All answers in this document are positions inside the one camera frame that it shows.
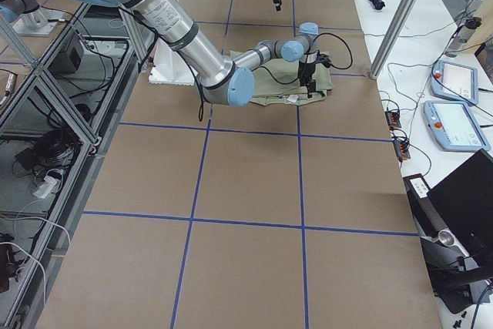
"computer monitor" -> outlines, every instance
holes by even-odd
[[[428,198],[478,265],[493,264],[493,158],[480,149]]]

